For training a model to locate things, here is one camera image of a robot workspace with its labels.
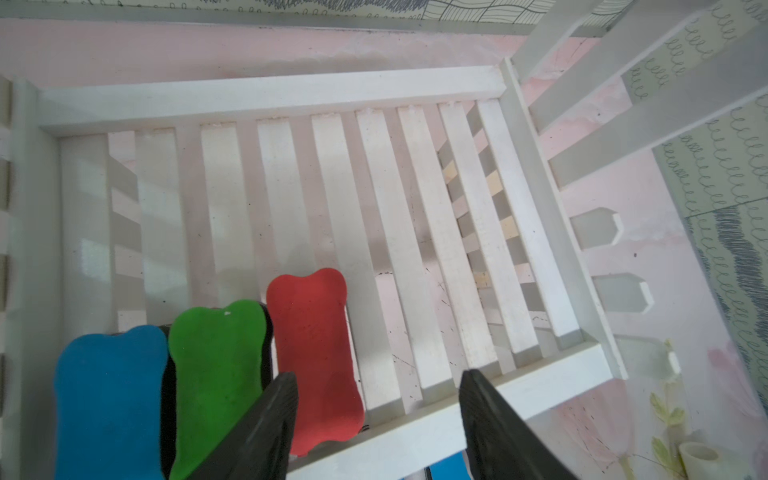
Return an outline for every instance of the foam block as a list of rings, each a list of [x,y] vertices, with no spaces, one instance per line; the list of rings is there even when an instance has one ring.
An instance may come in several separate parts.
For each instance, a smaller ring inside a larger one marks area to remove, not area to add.
[[[467,472],[467,464],[464,463],[464,455],[461,452],[431,465],[429,472],[432,475],[432,480],[472,480]]]
[[[265,309],[252,300],[189,309],[171,326],[177,434],[170,480],[188,477],[261,396],[271,379],[271,333]]]
[[[362,428],[346,328],[346,282],[331,268],[309,276],[278,276],[266,291],[275,329],[277,365],[296,373],[299,409],[291,454],[321,442],[344,442]]]
[[[61,354],[54,387],[57,480],[164,480],[160,463],[165,335],[138,326],[86,335]]]

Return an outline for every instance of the toy crib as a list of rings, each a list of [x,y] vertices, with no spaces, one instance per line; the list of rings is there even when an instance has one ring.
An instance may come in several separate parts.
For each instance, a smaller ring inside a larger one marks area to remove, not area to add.
[[[0,82],[0,124],[10,127],[12,146],[2,169],[9,181],[0,181],[8,185],[0,196],[8,198],[10,216],[4,478],[53,476],[51,383],[66,341],[116,333],[119,311],[143,309],[147,322],[159,325],[190,306],[189,264],[200,259],[187,255],[179,124],[200,125],[195,134],[216,272],[210,280],[220,305],[260,297],[248,207],[270,215],[278,273],[307,275],[317,268],[303,196],[314,186],[300,178],[295,144],[311,142],[316,150],[333,250],[349,285],[347,313],[370,428],[293,461],[289,478],[393,480],[465,447],[393,128],[405,138],[467,365],[483,371],[521,417],[609,379],[674,375],[677,364],[664,344],[616,337],[606,321],[606,310],[642,313],[651,306],[644,281],[628,273],[592,277],[586,267],[582,249],[619,240],[618,215],[598,208],[568,218],[559,188],[768,91],[768,27],[755,28],[548,161],[538,136],[709,3],[639,0],[530,105],[520,82],[594,2],[557,2],[500,65],[48,90],[21,79]],[[383,109],[390,109],[389,121]],[[299,116],[310,117],[312,138],[292,131],[289,119]],[[243,138],[237,136],[237,122],[244,121],[256,125],[268,199],[260,206],[247,205]],[[109,154],[108,134],[124,131],[135,131],[135,173]],[[435,145],[436,137],[447,141]],[[407,415],[353,175],[352,141],[365,152],[422,390],[423,401]],[[113,211],[115,195],[141,209],[140,222]],[[513,244],[520,251],[511,251]],[[116,271],[116,246],[141,253],[142,278]],[[531,311],[546,315],[534,322]],[[540,344],[541,333],[551,345]],[[501,353],[511,353],[514,365],[502,368]]]

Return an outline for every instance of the crib post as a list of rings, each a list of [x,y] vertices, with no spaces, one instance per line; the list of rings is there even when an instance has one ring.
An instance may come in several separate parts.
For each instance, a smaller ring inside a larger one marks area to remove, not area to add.
[[[57,141],[38,127],[38,90],[15,81],[12,98],[2,476],[53,478],[53,377],[64,307],[61,169]]]

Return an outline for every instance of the white slat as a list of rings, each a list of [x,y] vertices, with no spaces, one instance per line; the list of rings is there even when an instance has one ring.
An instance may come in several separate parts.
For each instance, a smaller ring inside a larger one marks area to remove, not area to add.
[[[473,369],[498,365],[424,111],[403,107],[398,114],[467,363]]]
[[[0,210],[8,210],[8,182],[11,180],[11,164],[0,157]]]
[[[598,207],[571,217],[571,225],[582,250],[615,245],[624,232],[619,214],[605,207]]]
[[[453,377],[432,305],[419,242],[411,221],[384,112],[357,112],[362,145],[379,206],[389,260],[426,402],[453,393]]]
[[[492,383],[518,415],[530,419],[611,378],[603,349],[584,343]],[[344,446],[323,458],[298,458],[288,480],[392,480],[459,452],[467,444],[458,397],[363,432]]]
[[[111,215],[112,243],[140,253],[141,225],[127,217],[123,217],[117,212],[113,211]]]
[[[147,323],[167,325],[192,307],[174,129],[136,132],[136,174]]]
[[[515,219],[512,216],[506,217],[504,220],[501,220],[501,222],[499,223],[502,225],[502,232],[504,233],[505,240],[515,238],[517,235],[520,234],[520,232],[518,232],[518,226],[517,224],[515,224]],[[475,250],[480,249],[478,236],[475,232],[472,232],[466,237],[462,238],[462,242],[464,242],[464,250],[467,253],[474,252]]]
[[[713,3],[713,0],[635,2],[599,44],[531,104],[531,116],[539,133],[616,75],[650,55]]]
[[[128,198],[138,202],[139,190],[136,174],[114,158],[109,159],[108,168],[112,187],[118,189]]]
[[[499,104],[576,318],[591,338],[603,344],[613,374],[617,378],[627,378],[627,370],[600,306],[598,293],[589,277],[581,251],[577,250],[576,236],[565,214],[552,172],[544,163],[538,134],[535,133],[528,107],[523,100],[520,84],[509,60],[503,61],[501,67],[508,90],[499,98]],[[582,340],[579,333],[567,339],[560,338],[558,342],[560,348],[564,349]]]
[[[11,127],[11,89],[12,83],[0,77],[0,127]]]
[[[495,66],[59,88],[43,92],[41,126],[58,136],[496,98]]]
[[[66,345],[86,333],[116,333],[118,309],[107,135],[64,138],[60,148]]]
[[[654,305],[648,284],[637,275],[599,275],[592,280],[608,312],[646,313]]]
[[[504,184],[507,201],[515,216],[554,334],[558,337],[577,335],[580,327],[576,314],[568,299],[547,234],[541,225],[530,187],[525,181],[518,152],[509,137],[502,107],[498,100],[479,101],[477,107],[488,138],[488,147],[496,159],[498,176]]]
[[[58,142],[38,128],[38,91],[13,84],[8,205],[8,279],[2,477],[54,478],[53,380],[62,343],[61,161]]]
[[[290,124],[287,118],[262,120],[258,128],[280,273],[310,275],[317,265]]]
[[[145,310],[144,281],[135,276],[114,275],[114,305],[117,310]]]
[[[480,165],[475,141],[460,104],[440,104],[439,109],[475,225],[480,251],[496,292],[499,312],[507,327],[515,364],[518,367],[527,365],[540,359],[541,352],[515,266],[507,250],[502,226],[488,191],[488,181]]]
[[[341,116],[314,115],[312,127],[325,184],[336,258],[339,270],[346,279],[346,308],[368,423],[377,425],[404,415],[405,410],[400,399],[379,290],[376,288],[368,237],[362,222]],[[384,408],[382,413],[385,415],[374,415],[373,412],[380,407]]]
[[[482,129],[482,122],[480,121],[480,115],[476,105],[472,105],[472,108],[467,112],[467,123],[469,123],[469,131],[472,132],[472,136],[475,136]],[[453,164],[453,152],[451,152],[451,146],[448,142],[444,142],[440,150],[437,152],[437,158],[440,159],[440,164],[445,169],[451,169],[446,173],[445,182],[448,183],[456,176],[456,166]]]
[[[219,306],[260,300],[243,164],[234,124],[200,131]]]
[[[714,57],[588,135],[549,164],[562,188],[636,151],[768,93],[768,25],[758,25]]]
[[[520,74],[520,82],[533,76],[549,55],[553,54],[601,3],[602,0],[557,0],[525,43],[512,55],[512,61]]]
[[[5,312],[5,301],[8,297],[8,255],[0,255],[0,312]],[[2,382],[2,372],[0,372],[0,382]],[[2,383],[0,383],[0,395],[2,394]],[[2,416],[2,402],[0,402],[0,416]]]

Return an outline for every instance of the crib slat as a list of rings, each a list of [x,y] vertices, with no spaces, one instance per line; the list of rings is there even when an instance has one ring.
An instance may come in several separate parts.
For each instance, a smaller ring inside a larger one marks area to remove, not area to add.
[[[0,210],[8,210],[8,182],[11,180],[11,164],[0,157]]]
[[[167,325],[192,306],[174,129],[136,133],[136,174],[147,323]]]
[[[654,298],[645,280],[632,273],[593,276],[603,308],[609,312],[646,313]]]
[[[515,363],[518,366],[527,365],[540,359],[541,352],[515,274],[515,266],[507,250],[502,226],[488,191],[488,181],[480,165],[475,141],[460,104],[440,104],[439,109],[480,250],[498,298],[499,311],[507,327]]]
[[[376,287],[376,274],[368,249],[366,228],[362,222],[341,116],[314,115],[312,127],[325,184],[336,258],[346,279],[346,308],[368,422],[376,425],[405,413]],[[379,407],[384,408],[383,415],[374,414]]]
[[[499,104],[571,305],[581,328],[603,345],[614,376],[625,379],[627,370],[616,347],[611,327],[600,308],[598,293],[589,277],[581,251],[577,250],[576,236],[557,193],[552,172],[544,163],[538,135],[523,100],[520,84],[508,59],[500,66],[508,89],[499,98]],[[581,333],[558,340],[561,349],[581,341]]]
[[[114,158],[110,158],[108,163],[112,187],[124,193],[128,198],[138,202],[139,190],[136,174]]]
[[[64,341],[116,333],[114,249],[107,135],[60,141],[64,251]]]
[[[425,401],[433,402],[454,392],[453,377],[437,323],[437,313],[432,305],[432,295],[406,202],[406,192],[400,180],[395,151],[389,139],[384,112],[358,111],[357,121],[389,249],[389,260],[395,274],[402,314],[411,340],[413,359]]]
[[[639,0],[579,62],[531,104],[539,133],[661,46],[713,0]]]
[[[141,225],[114,211],[111,212],[111,216],[110,228],[113,243],[140,253]]]
[[[219,306],[260,300],[243,164],[234,124],[200,131]]]
[[[758,25],[652,97],[550,159],[560,188],[768,92],[768,25]]]
[[[619,214],[605,207],[598,207],[571,217],[571,225],[582,250],[615,245],[624,232]]]
[[[144,310],[144,281],[135,276],[114,275],[114,304],[117,310]]]
[[[0,77],[0,127],[11,127],[11,81]]]
[[[280,272],[310,275],[317,265],[290,124],[287,118],[262,120],[258,128]]]
[[[475,136],[482,129],[480,115],[478,114],[478,109],[475,105],[472,105],[472,108],[467,112],[467,123],[469,123],[469,131],[472,132],[472,136]],[[455,166],[451,165],[453,163],[453,152],[451,152],[451,146],[448,145],[447,141],[443,143],[442,147],[440,147],[440,150],[437,153],[437,157],[440,159],[440,164],[443,167],[452,167],[455,171]],[[446,177],[445,182],[448,183],[453,177],[450,179]]]
[[[488,147],[496,159],[497,172],[504,183],[509,207],[520,228],[520,237],[538,281],[554,334],[558,337],[571,335],[578,332],[580,327],[568,300],[560,270],[554,261],[530,187],[525,181],[518,152],[509,137],[502,107],[498,100],[478,101],[477,106],[488,138]]]
[[[515,238],[520,234],[518,232],[518,226],[515,224],[515,219],[512,216],[506,217],[500,222],[500,224],[502,225],[502,232],[504,232],[505,240]],[[475,232],[472,232],[466,237],[462,238],[462,242],[464,242],[464,250],[467,253],[474,252],[480,248],[478,236]]]
[[[568,37],[584,23],[602,0],[557,0],[536,25],[525,43],[512,55],[512,62],[525,82]]]
[[[403,107],[398,109],[398,114],[467,363],[473,369],[496,364],[498,359],[491,334],[424,111],[421,107]]]

